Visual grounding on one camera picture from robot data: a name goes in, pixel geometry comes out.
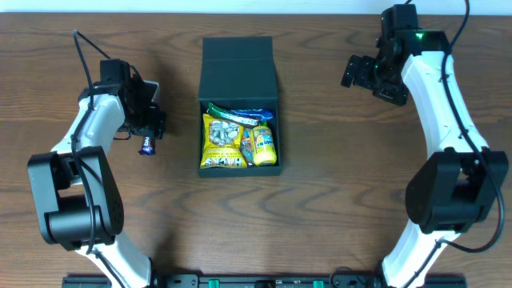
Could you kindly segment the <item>red green chocolate bar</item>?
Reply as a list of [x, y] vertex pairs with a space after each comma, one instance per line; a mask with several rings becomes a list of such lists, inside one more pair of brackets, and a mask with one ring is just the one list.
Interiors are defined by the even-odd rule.
[[250, 117], [247, 117], [247, 116], [237, 115], [237, 114], [235, 114], [234, 112], [231, 112], [228, 109], [222, 108], [220, 106], [216, 106], [212, 102], [208, 103], [207, 113], [211, 117], [221, 118], [221, 119], [225, 119], [225, 120], [230, 121], [230, 122], [235, 122], [235, 123], [237, 123], [237, 124], [239, 124], [241, 126], [244, 126], [244, 127], [253, 128], [253, 127], [256, 127], [256, 126], [260, 125], [260, 121], [257, 120], [256, 118], [250, 118]]

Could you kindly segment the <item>yellow Mentos bottle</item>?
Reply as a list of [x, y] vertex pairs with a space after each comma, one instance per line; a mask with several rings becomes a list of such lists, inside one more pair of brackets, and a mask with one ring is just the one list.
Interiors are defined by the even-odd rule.
[[277, 161], [272, 131], [267, 126], [256, 126], [251, 131], [253, 161], [256, 166], [272, 166]]

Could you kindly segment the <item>yellow Hacks candy bag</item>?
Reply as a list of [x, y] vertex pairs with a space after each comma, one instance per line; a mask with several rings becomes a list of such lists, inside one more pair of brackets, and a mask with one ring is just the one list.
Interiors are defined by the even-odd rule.
[[204, 114], [202, 118], [204, 144], [200, 168], [247, 168], [247, 162], [240, 150], [243, 127], [208, 114]]

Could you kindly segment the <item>dark green gift box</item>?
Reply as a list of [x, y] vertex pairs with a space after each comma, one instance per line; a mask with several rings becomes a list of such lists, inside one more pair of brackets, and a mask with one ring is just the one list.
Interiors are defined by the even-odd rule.
[[263, 177], [282, 173], [279, 84], [271, 36], [204, 38], [198, 91], [198, 156], [202, 157], [208, 104], [226, 109], [268, 109], [277, 162], [272, 166], [198, 169], [201, 178]]

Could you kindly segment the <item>blue Oreo cookie pack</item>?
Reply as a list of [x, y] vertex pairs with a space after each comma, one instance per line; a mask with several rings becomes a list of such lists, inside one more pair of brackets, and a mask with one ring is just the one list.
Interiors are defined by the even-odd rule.
[[264, 108], [232, 110], [231, 112], [238, 116], [255, 118], [255, 119], [259, 120], [260, 122], [267, 122], [274, 117], [274, 112], [272, 110], [264, 109]]

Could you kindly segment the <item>purple Dairy Milk bar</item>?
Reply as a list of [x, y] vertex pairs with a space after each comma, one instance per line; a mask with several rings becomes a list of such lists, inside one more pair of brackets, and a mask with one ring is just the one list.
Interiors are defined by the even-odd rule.
[[152, 137], [144, 137], [142, 147], [138, 152], [140, 155], [152, 156], [156, 153], [155, 140]]

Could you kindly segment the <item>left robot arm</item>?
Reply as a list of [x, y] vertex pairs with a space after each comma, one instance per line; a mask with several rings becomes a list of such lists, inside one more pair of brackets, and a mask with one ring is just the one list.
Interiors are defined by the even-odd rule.
[[152, 260], [124, 233], [124, 207], [107, 160], [115, 135], [160, 139], [166, 113], [160, 86], [120, 59], [100, 62], [100, 79], [85, 88], [63, 139], [27, 163], [42, 238], [92, 261], [110, 287], [156, 287]]

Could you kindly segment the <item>Haribo gummy bag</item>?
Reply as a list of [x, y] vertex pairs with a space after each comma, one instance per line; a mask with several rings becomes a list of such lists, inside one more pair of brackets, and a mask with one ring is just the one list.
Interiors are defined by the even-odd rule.
[[250, 128], [244, 128], [242, 132], [240, 151], [248, 166], [254, 166], [253, 148], [250, 141]]

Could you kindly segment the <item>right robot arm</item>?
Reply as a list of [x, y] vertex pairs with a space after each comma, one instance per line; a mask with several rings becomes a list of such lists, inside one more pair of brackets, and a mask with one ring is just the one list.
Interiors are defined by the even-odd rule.
[[341, 80], [360, 86], [396, 106], [414, 101], [426, 140], [427, 159], [406, 187], [408, 222], [393, 250], [373, 273], [341, 267], [330, 275], [335, 287], [464, 287], [456, 274], [430, 274], [447, 247], [474, 224], [498, 210], [497, 227], [478, 248], [487, 251], [505, 225], [501, 191], [507, 156], [493, 151], [466, 108], [454, 74], [455, 44], [441, 30], [418, 24], [411, 2], [396, 4], [381, 16], [375, 57], [354, 55]]

